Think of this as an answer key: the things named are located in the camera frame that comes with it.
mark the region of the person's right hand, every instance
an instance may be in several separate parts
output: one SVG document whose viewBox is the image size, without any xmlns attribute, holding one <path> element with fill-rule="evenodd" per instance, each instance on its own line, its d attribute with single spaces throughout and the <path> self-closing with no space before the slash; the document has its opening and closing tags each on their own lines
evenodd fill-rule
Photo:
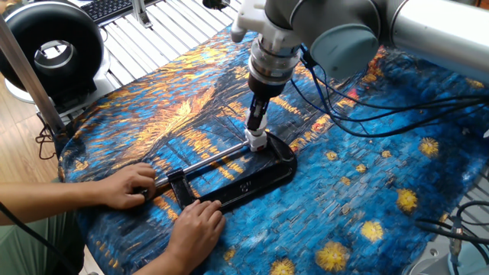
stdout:
<svg viewBox="0 0 489 275">
<path fill-rule="evenodd" d="M 226 223 L 219 211 L 220 201 L 188 205 L 175 222 L 170 243 L 164 252 L 190 273 L 201 264 L 217 244 Z"/>
</svg>

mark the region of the human hand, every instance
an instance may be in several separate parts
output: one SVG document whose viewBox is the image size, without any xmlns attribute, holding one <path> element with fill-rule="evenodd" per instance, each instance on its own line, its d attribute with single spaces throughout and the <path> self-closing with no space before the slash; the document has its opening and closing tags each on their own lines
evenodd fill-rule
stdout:
<svg viewBox="0 0 489 275">
<path fill-rule="evenodd" d="M 220 201 L 196 200 L 180 214 L 173 227 L 170 243 L 161 255 L 179 264 L 184 274 L 192 272 L 214 249 L 226 223 L 219 211 Z"/>
<path fill-rule="evenodd" d="M 134 188 L 147 189 L 148 198 L 152 198 L 156 191 L 155 176 L 156 172 L 148 163 L 124 167 L 108 178 L 94 183 L 99 202 L 114 209 L 129 209 L 143 204 L 144 196 L 134 194 Z"/>
</svg>

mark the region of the finger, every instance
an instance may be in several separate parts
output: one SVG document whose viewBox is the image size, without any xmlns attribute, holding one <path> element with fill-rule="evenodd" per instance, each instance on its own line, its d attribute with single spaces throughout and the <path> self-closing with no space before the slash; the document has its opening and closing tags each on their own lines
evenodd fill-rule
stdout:
<svg viewBox="0 0 489 275">
<path fill-rule="evenodd" d="M 153 168 L 149 163 L 136 163 L 134 167 Z"/>
<path fill-rule="evenodd" d="M 207 206 L 209 206 L 211 204 L 210 201 L 206 201 L 206 202 L 202 202 L 201 204 L 199 205 L 196 205 L 192 211 L 190 211 L 189 213 L 192 213 L 192 214 L 195 214 L 195 215 L 198 215 L 200 216 L 200 214 L 202 214 L 202 212 L 204 211 L 204 209 L 207 208 Z"/>
<path fill-rule="evenodd" d="M 212 216 L 209 219 L 209 223 L 211 224 L 211 227 L 215 228 L 221 221 L 221 218 L 222 218 L 222 212 L 220 212 L 219 210 L 212 213 Z"/>
<path fill-rule="evenodd" d="M 145 201 L 146 199 L 141 194 L 126 195 L 125 202 L 122 203 L 122 209 L 129 209 L 142 205 Z"/>
<path fill-rule="evenodd" d="M 154 185 L 154 179 L 147 176 L 137 175 L 131 183 L 131 187 L 142 187 L 147 189 L 147 197 L 153 198 L 156 192 L 156 186 Z"/>
<path fill-rule="evenodd" d="M 207 206 L 207 208 L 204 209 L 204 211 L 202 211 L 202 214 L 200 216 L 203 217 L 206 221 L 208 221 L 211 218 L 212 214 L 214 214 L 214 212 L 219 210 L 220 207 L 221 207 L 221 202 L 214 201 L 209 206 Z"/>
<path fill-rule="evenodd" d="M 199 205 L 199 204 L 200 204 L 200 200 L 199 200 L 199 199 L 197 199 L 197 200 L 196 200 L 196 201 L 194 201 L 192 204 L 187 205 L 187 206 L 186 206 L 186 207 L 183 209 L 182 214 L 183 214 L 183 213 L 187 213 L 187 212 L 191 211 L 191 210 L 192 210 L 194 207 L 196 207 L 196 206 L 197 206 L 197 205 Z"/>
<path fill-rule="evenodd" d="M 153 180 L 156 177 L 156 171 L 153 168 L 138 167 L 136 169 L 136 173 L 138 173 L 138 174 L 140 174 L 142 176 L 150 177 Z"/>
<path fill-rule="evenodd" d="M 226 217 L 222 216 L 219 223 L 215 226 L 214 232 L 219 236 L 222 233 L 222 231 L 224 230 L 225 225 L 226 225 Z"/>
</svg>

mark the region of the table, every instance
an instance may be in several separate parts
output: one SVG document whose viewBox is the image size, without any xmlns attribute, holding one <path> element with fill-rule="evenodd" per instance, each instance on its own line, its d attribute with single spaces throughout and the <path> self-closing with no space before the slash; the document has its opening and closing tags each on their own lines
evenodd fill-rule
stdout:
<svg viewBox="0 0 489 275">
<path fill-rule="evenodd" d="M 90 106 L 58 137 L 61 178 L 99 180 L 138 161 L 151 163 L 162 176 L 237 144 L 251 102 L 246 62 L 253 36 L 242 44 L 229 36 L 228 29 L 218 33 Z M 318 103 L 303 67 L 295 80 Z M 427 89 L 435 83 L 439 89 Z M 350 96 L 390 105 L 485 92 L 463 76 L 395 50 L 382 50 L 366 76 L 333 84 Z M 371 114 L 348 100 L 333 103 L 354 117 Z M 360 139 L 333 126 L 287 85 L 269 115 L 269 130 L 297 152 L 296 178 L 226 214 L 228 226 L 197 273 L 399 273 L 432 238 L 413 220 L 439 219 L 453 210 L 487 159 L 479 138 L 487 112 L 395 137 Z M 369 129 L 383 131 L 418 116 L 411 112 Z M 463 128 L 473 134 L 463 135 Z M 194 175 L 192 186 L 198 194 L 210 192 L 262 167 L 255 157 L 243 152 L 232 163 Z M 163 251 L 179 212 L 168 190 L 131 212 L 85 209 L 79 222 L 104 273 L 130 273 Z M 327 261 L 330 253 L 342 260 Z"/>
</svg>

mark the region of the clamp screw rod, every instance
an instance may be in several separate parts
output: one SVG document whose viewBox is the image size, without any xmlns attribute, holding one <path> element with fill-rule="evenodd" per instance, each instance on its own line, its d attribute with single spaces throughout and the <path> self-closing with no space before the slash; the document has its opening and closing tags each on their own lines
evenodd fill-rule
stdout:
<svg viewBox="0 0 489 275">
<path fill-rule="evenodd" d="M 208 165 L 208 164 L 210 164 L 210 163 L 212 163 L 212 162 L 214 162 L 220 158 L 223 158 L 229 154 L 232 154 L 235 151 L 240 150 L 245 146 L 248 146 L 249 144 L 250 144 L 250 141 L 245 141 L 243 143 L 237 144 L 237 145 L 235 145 L 229 149 L 224 150 L 223 152 L 221 152 L 219 154 L 216 154 L 212 157 L 208 157 L 205 160 L 202 160 L 198 163 L 190 165 L 189 167 L 183 169 L 183 173 L 188 174 L 188 173 L 191 173 L 195 170 L 198 170 L 199 168 L 204 167 L 205 165 Z M 168 184 L 168 178 L 164 177 L 163 179 L 158 180 L 155 185 L 156 185 L 156 188 L 158 189 L 158 188 L 160 188 L 166 184 Z"/>
</svg>

